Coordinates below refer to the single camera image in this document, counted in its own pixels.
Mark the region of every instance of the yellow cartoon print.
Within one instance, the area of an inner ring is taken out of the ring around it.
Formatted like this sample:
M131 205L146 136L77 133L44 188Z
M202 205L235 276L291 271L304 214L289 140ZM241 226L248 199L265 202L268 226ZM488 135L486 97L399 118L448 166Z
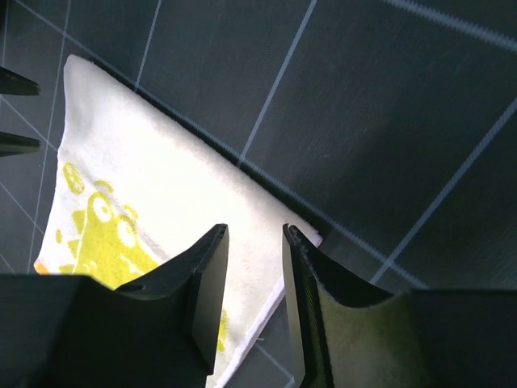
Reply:
M83 194L85 184L77 168L67 162L62 172L69 190L76 196ZM66 243L73 259L71 264L60 266L59 271L90 275L115 289L152 271L158 263L140 245L135 209L124 205L117 212L111 201L111 185L97 180L94 186L95 192L87 198L86 207L71 215L77 235L67 240L61 230L56 230L56 242ZM40 274L48 273L39 260L35 267ZM218 352L225 350L227 330L228 313L223 309L217 339Z
M228 335L228 313L222 310L221 323L219 323L219 337L217 338L217 351L223 352L225 350L226 336Z

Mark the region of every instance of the white grid line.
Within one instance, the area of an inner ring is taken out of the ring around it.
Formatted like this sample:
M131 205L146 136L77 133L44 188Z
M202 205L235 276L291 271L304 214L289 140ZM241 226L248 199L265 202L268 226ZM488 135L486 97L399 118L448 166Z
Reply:
M259 344L255 344L255 347L269 360L273 365L275 365L278 369L280 369L280 372L282 372L287 378L291 378L292 375L282 366L280 363L271 355L269 352L264 349Z
M16 109L15 107L13 107L13 106L11 105L11 103L10 103L9 101L7 101L7 100L6 100L6 98L5 98L4 96L1 96L1 97L0 97L0 99L1 99L1 100L3 100L3 102L4 102L4 103L6 103L6 104L7 104L7 106L8 106L9 108L11 108L11 109L12 109L12 111L13 111L14 113L16 113L16 114L19 116L19 118L20 118L20 119L22 119L22 120L23 120L23 122L24 122L25 124L27 124L27 125L28 125L28 126L29 126L29 127L30 127L30 128L31 128L31 129L32 129L32 130L33 130L33 131L34 131L34 132L35 132L35 133L40 137L40 139L41 139L41 140L43 140L45 143L47 143L47 146L49 146L50 148L52 148L54 151L56 151L56 152L57 152L57 148L56 148L56 147L54 147L54 146L50 143L50 141L48 141L48 139L47 139L45 136L43 136L43 135L41 134L41 132L40 132L40 131L38 131L38 130L36 129L36 127L35 127L34 125L32 125L32 124L29 122L29 120L27 120L27 119L26 119L26 118L25 118L25 117L24 117L20 112L18 112L18 109Z
M43 16L40 16L38 15L34 10L32 10L31 8L29 8L28 6L25 6L24 4L22 4L21 2L19 2L18 0L16 0L16 2L18 2L20 5L22 5L24 8L26 8L28 11L30 11L34 16L37 16L38 19L40 19L41 21L45 22L45 23L48 23L48 24L51 24L47 19L43 18ZM53 99L53 108L52 108L52 114L51 114L51 120L50 120L50 125L49 125L49 128L48 128L48 135L50 135L50 130L52 128L52 116L53 116L53 110L54 110L54 105L55 105L55 100L56 100L56 94L57 94L57 85L58 85L58 81L59 81L59 72L61 71L61 62L62 62L62 55L63 55L63 48L64 48L64 41L65 39L68 39L68 40L71 40L73 43L75 43L78 47L80 47L81 49L83 49L84 51L86 51L89 55L91 55L93 58L95 58L96 60L100 61L101 63L103 63L106 67L108 67L110 70L112 70L113 72L115 72L116 74L118 74L120 77L126 79L128 82L132 83L131 80L129 80L126 76L124 76L118 69L114 68L113 66L109 65L107 62L105 62L105 60L103 60L101 57L95 55L93 52L91 52L88 48L86 48L85 46L83 46L82 44L80 44L79 42L77 42L74 38L72 38L71 36L69 36L67 33L66 33L66 28L68 26L68 19L69 19L69 8L67 10L67 13L66 13L66 21L65 21L65 30L64 31L60 31L59 28L57 28L56 26L54 25L51 25L51 27L53 27L54 29L56 29L57 31L59 31L62 36L63 36L63 41L62 41L62 44L61 44L61 55L60 55L60 67L59 67L59 70L58 70L58 75L57 75L57 81L56 81L56 88L55 88L55 92L54 92L54 99ZM159 7L157 7L157 11L155 12L155 16L158 15L158 10L159 10ZM145 63L145 60L142 60L142 65L141 67L143 68L143 65ZM192 125L194 128L196 128L198 131L200 131L202 134L204 134L205 136L209 137L211 140L213 140L214 142L216 142L219 146L221 146L222 148L224 148L225 150L229 151L235 158L238 156L238 152L233 150L231 147L229 147L228 145L226 145L224 142L222 142L220 139L218 139L217 137L215 137L214 135L212 135L210 132L208 132L206 129L204 129L203 127L201 127L200 125L198 125L195 121L193 121L192 119L180 114L178 111L176 111L175 109L173 109L171 106L169 106L168 104L166 104L164 101L160 100L159 98L153 96L151 93L149 93L146 89L144 89L143 87L141 86L138 86L135 88L136 90L140 90L142 91L144 94L148 95L151 99L154 99L155 101L157 101L158 103L160 103L164 108L170 110L173 114L175 114L180 120L184 120L185 122L187 122L188 124ZM49 141L47 141L47 146L51 146L51 148L53 147ZM41 184L43 182L43 174L44 174L44 169L43 169L43 173L42 173L42 177L41 177L41 181L40 181L40 194L41 194ZM21 207L21 205L18 203L18 201L16 201L16 199L7 191L7 193L11 196L11 198L18 204L18 206L23 210L23 212L30 218L30 216L27 214L27 212L25 212L25 210L23 209L23 207ZM35 228L37 228L41 233L43 233L43 231L40 229L40 227L32 220ZM34 241L34 230L33 230L33 234L32 234L32 240ZM31 253L29 255L29 260L28 260L28 265L27 265L27 273L29 271L29 268L30 268L30 264L31 264L31 257L32 257L32 245L33 245L33 241L31 243ZM284 368L282 367L282 365L280 365L280 363L271 355L269 354L265 349L263 349L262 347L259 347L259 350L262 352L262 354L273 364L275 365L282 373L284 373L287 377L291 377L292 378L292 375Z
M463 175L467 172L467 170L476 162L477 158L483 153L486 147L492 142L494 137L501 131L502 127L508 122L511 116L517 111L517 97L510 103L508 108L504 111L504 113L498 118L498 120L494 123L492 128L486 133L486 135L481 139L481 141L476 145L470 155L465 159L465 161L461 164L460 168L454 173L454 175L450 178L450 180L445 184L441 192L439 192L438 196L431 202L429 207L423 212L422 216L414 223L413 227L406 234L406 236L402 239L402 241L395 248L393 253L389 256L388 260L382 264L376 274L370 280L370 283L373 285L380 279L381 276L390 268L397 257L404 251L413 237L418 233L420 228L422 228L423 224L429 219L429 217L433 214L433 212L440 206L445 197L451 192L451 190L456 186L456 184L460 181Z
M386 4L394 6L404 11L408 11L424 19L430 20L442 26L449 27L465 35L472 36L482 40L488 44L493 44L501 49L517 53L517 40L509 36L494 32L486 27L478 26L475 23L470 23L459 19L456 16L446 14L442 11L435 10L429 6L423 6L415 2L407 0L381 0Z
M92 56L95 60L106 66L108 69L110 69L113 73L117 74L119 77L123 78L126 82L133 84L132 80L129 79L127 76L122 74L120 70L115 68L114 66L107 63L104 59L102 59L97 54L93 53L91 50L89 50L86 46L75 40L72 36L70 36L68 33L63 32L59 27L57 27L55 24L47 20L44 16L38 14L35 12L32 8L29 6L26 6L23 4L20 0L15 0L20 6L25 8L28 12L33 14L36 18L41 20L42 22L49 25L51 28L56 30L57 32L61 33L66 39L71 41L72 43L76 44L79 48L83 49L88 55ZM211 134L208 130L203 128L201 125L197 124L194 120L190 119L189 117L186 117L185 115L178 112L176 109L171 107L168 103L165 103L163 100L159 99L157 96L153 95L149 91L147 91L144 87L139 86L138 90L141 91L144 95L147 95L149 98L154 100L156 103L161 104L165 109L169 110L173 115L177 116L180 120L185 121L189 125L191 125L194 129L205 135L210 140L214 141L218 146L220 146L223 150L231 154L233 157L238 158L239 153L232 148L231 146L224 143L222 140L220 140L218 137ZM339 222L335 221L333 218L325 214L322 210L317 208L316 206L312 205L310 202L308 202L305 198L294 192L291 188L287 187L283 183L281 183L279 180L274 178L272 175L265 172L262 168L258 167L251 161L244 159L243 164L247 165L250 169L261 175L264 179L268 180L270 183L275 185L279 190L285 192L289 196L291 196L294 200L298 201L300 205L305 206L307 209L312 211L314 214L319 216L322 220L327 222L329 225L334 227L339 233L341 233L346 238L349 238L353 243L355 243L357 246L365 250L367 253L372 255L375 259L377 259L381 264L383 264L387 258L382 255L377 249L370 246L367 242L365 242L363 239L359 238L355 234L353 234L349 229L341 225ZM419 280L416 276L413 276L409 274L406 270L403 268L398 267L396 264L392 266L392 270L394 270L400 277L407 280L410 284L412 284L415 287L425 289L427 286L424 282Z
M140 85L140 78L142 76L142 72L144 71L145 60L147 60L147 52L149 51L149 46L151 45L151 40L153 39L154 26L156 25L156 20L158 19L158 14L160 13L161 6L162 6L162 0L158 0L158 2L156 4L156 9L154 10L153 22L151 23L149 35L147 36L147 42L145 43L144 56L142 57L140 69L138 70L137 81L135 82L135 87L134 87L133 91L137 91L138 86Z
M6 258L3 257L3 255L0 253L0 259L2 259L2 261L6 264L7 267L9 267L9 269L15 273L15 270L11 267L11 265L7 262Z
M18 205L18 207L22 210L23 214L25 214L27 216L27 218L29 220L32 221L32 224L36 226L36 228L43 234L43 230L41 230L41 228L36 224L36 222L32 219L31 216L29 216L29 213L27 213L27 211L23 208L23 206L16 200L15 196L13 196L11 194L11 192L9 190L7 190L7 188L4 186L4 184L2 182L0 182L0 187L2 187L5 192L7 193L7 195Z
M65 27L64 32L68 29L68 20L70 15L70 7L71 7L72 0L68 0L68 6L66 8L66 17L65 17ZM61 76L61 63L63 61L63 51L65 50L65 35L63 35L61 39L61 51L59 53L59 61L57 63L57 75L56 75L56 84L54 85L54 96L52 99L52 107L50 110L50 119L48 121L48 129L47 129L47 139L50 138L50 132L52 130L52 124L54 119L54 108L56 107L56 97L57 97L57 89L59 87L59 77ZM47 145L45 146L45 153L43 157L43 167L41 169L41 177L40 177L40 189L38 191L38 200L36 202L36 215L34 216L35 219L38 219L38 213L40 211L40 201L41 201L41 188L43 187L43 179L45 176L45 165L47 164L47 154L48 154L48 144L49 141L47 141ZM29 258L27 260L27 273L29 273L31 268L31 261L32 261L32 248L34 246L34 236L36 234L36 223L34 224L34 228L32 229L32 239L31 239L31 248L29 249Z
M255 124L253 125L253 128L251 129L251 133L248 136L248 140L246 141L246 144L244 145L244 148L242 149L241 156L239 156L239 160L237 162L237 168L241 168L241 165L246 160L246 154L248 153L248 150L251 147L251 143L253 143L253 140L255 139L255 136L262 123L262 120L264 119L264 116L266 115L266 111L269 108L271 101L273 100L273 96L276 93L276 89L278 88L280 81L282 81L282 77L284 76L285 70L287 69L289 62L291 61L292 55L294 54L294 51L296 50L298 42L300 41L300 38L301 38L302 34L304 33L305 27L307 27L307 23L309 22L310 16L313 14L314 7L316 6L316 4L317 4L317 0L312 0L310 2L309 7L307 8L307 11L305 12L304 18L301 20L300 26L298 27L298 31L296 31L296 35L294 36L291 46L289 47L288 53L285 55L284 62L282 62L282 66L280 67L280 70L279 70L278 74L276 75L273 85L271 85L271 89L269 90L269 93L267 94L266 100L264 101L264 105L260 109L260 113L257 116L257 120L255 121Z
M291 388L292 386L294 386L294 376L289 379L288 383L284 386L284 388Z

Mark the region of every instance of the cloth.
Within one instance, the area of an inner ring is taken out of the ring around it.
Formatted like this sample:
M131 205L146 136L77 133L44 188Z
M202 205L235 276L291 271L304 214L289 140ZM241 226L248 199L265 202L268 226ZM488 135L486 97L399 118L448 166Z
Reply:
M38 273L86 273L115 288L229 225L215 373L222 387L283 296L285 222L317 232L247 175L104 71L65 69L65 131Z

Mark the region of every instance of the dark gray surface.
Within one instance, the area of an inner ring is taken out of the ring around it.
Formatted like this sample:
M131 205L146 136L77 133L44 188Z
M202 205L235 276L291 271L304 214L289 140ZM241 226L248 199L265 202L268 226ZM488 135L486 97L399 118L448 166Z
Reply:
M0 125L44 147L0 161L0 271L33 272L75 53L240 157L359 276L515 286L515 109L494 130L517 96L515 2L72 0L68 18L67 0L8 4L2 63L42 94L6 96ZM292 384L284 305L262 338L230 386Z

